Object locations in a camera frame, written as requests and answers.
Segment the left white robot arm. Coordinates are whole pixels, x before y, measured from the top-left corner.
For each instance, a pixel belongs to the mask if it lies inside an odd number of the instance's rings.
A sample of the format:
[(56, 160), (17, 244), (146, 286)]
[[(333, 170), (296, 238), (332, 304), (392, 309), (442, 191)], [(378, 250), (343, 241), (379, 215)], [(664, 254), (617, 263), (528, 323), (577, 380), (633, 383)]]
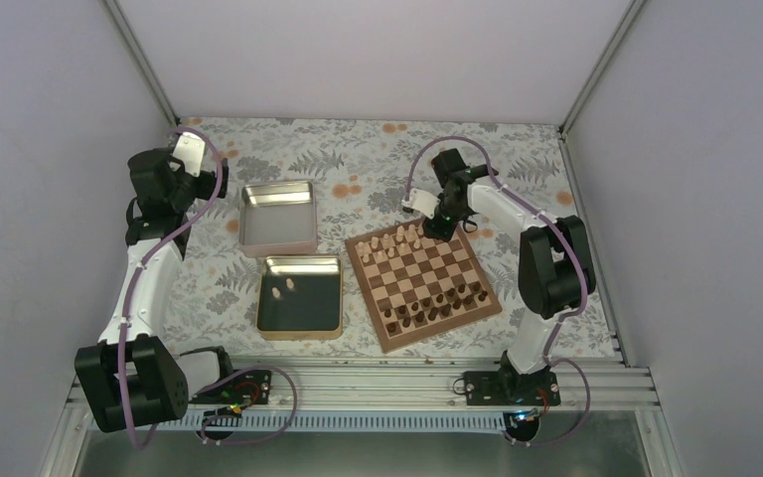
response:
[(76, 376), (103, 432), (182, 417), (190, 399), (183, 368), (158, 335), (189, 241), (187, 213), (197, 200), (224, 198), (229, 165), (200, 172), (172, 148), (132, 156), (135, 197), (126, 212), (127, 270), (107, 327), (77, 350)]

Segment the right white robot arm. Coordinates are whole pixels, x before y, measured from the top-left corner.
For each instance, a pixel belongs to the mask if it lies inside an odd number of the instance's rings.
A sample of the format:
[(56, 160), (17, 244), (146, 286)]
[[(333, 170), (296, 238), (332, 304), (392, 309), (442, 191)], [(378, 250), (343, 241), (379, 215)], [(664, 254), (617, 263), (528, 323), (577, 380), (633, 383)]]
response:
[(415, 190), (407, 196), (424, 215), (427, 237), (449, 241), (459, 225), (482, 215), (517, 241), (518, 289), (533, 317), (521, 322), (494, 381), (505, 401), (522, 404), (552, 385), (558, 361), (550, 351), (559, 329), (585, 309), (595, 290), (585, 224), (578, 216), (557, 217), (535, 207), (502, 183), (489, 162), (469, 166), (456, 149), (440, 152), (430, 167), (440, 193)]

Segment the wooden chess board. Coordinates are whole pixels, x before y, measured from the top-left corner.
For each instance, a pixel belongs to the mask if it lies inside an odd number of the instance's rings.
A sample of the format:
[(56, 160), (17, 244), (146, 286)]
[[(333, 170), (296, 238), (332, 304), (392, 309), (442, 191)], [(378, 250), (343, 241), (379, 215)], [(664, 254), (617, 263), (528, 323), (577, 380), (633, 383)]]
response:
[(381, 350), (389, 353), (503, 311), (462, 228), (448, 241), (420, 219), (345, 241)]

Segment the gold tin with pieces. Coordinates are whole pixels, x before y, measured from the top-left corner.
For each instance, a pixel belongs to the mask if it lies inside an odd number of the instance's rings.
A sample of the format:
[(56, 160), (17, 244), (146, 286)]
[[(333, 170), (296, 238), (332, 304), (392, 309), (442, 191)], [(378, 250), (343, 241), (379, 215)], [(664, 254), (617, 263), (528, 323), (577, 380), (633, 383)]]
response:
[[(292, 278), (295, 289), (286, 287)], [(271, 289), (281, 292), (274, 299)], [(343, 264), (335, 255), (272, 255), (262, 264), (255, 328), (269, 341), (334, 340), (343, 332)]]

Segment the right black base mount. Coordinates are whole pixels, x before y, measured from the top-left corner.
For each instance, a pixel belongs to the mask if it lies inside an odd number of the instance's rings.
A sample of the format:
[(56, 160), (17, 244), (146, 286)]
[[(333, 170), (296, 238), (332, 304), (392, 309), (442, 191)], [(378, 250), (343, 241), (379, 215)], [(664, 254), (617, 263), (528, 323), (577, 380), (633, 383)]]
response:
[(560, 405), (561, 397), (556, 374), (549, 366), (521, 374), (506, 353), (497, 362), (496, 371), (467, 371), (456, 381), (470, 406), (551, 406)]

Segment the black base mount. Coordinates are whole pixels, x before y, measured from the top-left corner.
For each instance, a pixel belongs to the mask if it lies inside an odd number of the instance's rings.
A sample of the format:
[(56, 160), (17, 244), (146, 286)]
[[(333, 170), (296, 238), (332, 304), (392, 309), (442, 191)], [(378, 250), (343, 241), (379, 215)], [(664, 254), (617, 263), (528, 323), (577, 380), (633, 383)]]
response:
[(456, 381), (470, 406), (551, 406), (560, 405), (561, 397), (556, 374), (549, 366), (521, 374), (506, 353), (497, 362), (496, 371), (467, 371)]
[(227, 407), (225, 413), (240, 414), (254, 404), (268, 404), (272, 372), (255, 369), (235, 375), (231, 357), (222, 346), (185, 352), (176, 359), (189, 388), (191, 404)]

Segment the aluminium corner frame post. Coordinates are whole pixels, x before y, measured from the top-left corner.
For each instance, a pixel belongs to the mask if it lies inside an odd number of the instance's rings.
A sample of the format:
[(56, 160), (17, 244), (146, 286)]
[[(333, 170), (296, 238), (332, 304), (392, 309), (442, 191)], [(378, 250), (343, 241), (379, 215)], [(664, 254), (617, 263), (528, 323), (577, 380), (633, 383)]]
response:
[(162, 116), (170, 125), (178, 125), (179, 116), (176, 114), (164, 87), (161, 85), (144, 49), (137, 39), (135, 31), (127, 19), (120, 2), (117, 0), (100, 0), (99, 3), (108, 15), (113, 28), (123, 42), (125, 51), (133, 61), (136, 70), (147, 86)]

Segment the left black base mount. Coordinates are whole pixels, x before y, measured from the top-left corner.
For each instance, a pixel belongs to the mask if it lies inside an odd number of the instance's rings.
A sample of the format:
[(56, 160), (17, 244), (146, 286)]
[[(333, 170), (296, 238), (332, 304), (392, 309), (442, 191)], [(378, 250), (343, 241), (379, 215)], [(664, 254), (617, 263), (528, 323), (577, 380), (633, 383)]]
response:
[(185, 352), (176, 359), (189, 388), (191, 404), (227, 407), (225, 413), (240, 414), (254, 404), (268, 404), (272, 372), (255, 369), (235, 375), (231, 357), (222, 346)]

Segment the aluminium front rail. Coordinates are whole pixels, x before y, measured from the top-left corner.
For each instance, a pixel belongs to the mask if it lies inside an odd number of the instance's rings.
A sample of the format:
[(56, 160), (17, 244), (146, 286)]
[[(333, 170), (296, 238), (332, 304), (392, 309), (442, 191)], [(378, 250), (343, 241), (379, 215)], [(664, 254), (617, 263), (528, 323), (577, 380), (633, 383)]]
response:
[(227, 407), (190, 404), (184, 417), (165, 430), (230, 432), (387, 431), (500, 433), (518, 421), (594, 411), (643, 412), (660, 409), (649, 371), (619, 364), (592, 363), (578, 374), (568, 365), (555, 374), (560, 405), (470, 406), (456, 391), (467, 371), (495, 371), (489, 361), (417, 363), (413, 360), (355, 363), (310, 360), (287, 362), (272, 372), (268, 404), (240, 414)]

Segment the right aluminium frame post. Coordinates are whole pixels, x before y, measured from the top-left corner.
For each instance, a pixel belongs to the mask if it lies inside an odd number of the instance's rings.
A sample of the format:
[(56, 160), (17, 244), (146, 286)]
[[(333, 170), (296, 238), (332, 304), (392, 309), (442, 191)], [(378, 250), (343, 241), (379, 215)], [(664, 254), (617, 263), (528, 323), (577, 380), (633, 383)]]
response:
[(572, 103), (571, 108), (568, 110), (563, 121), (559, 125), (558, 131), (560, 133), (560, 137), (563, 140), (567, 139), (571, 129), (581, 115), (583, 108), (590, 99), (595, 88), (597, 88), (597, 85), (606, 73), (609, 65), (618, 53), (626, 37), (632, 30), (633, 25), (642, 14), (642, 11), (644, 10), (647, 3), (647, 0), (632, 0), (629, 2), (615, 30), (607, 41), (600, 56), (598, 57), (591, 73), (587, 77), (586, 81), (581, 87), (581, 90)]

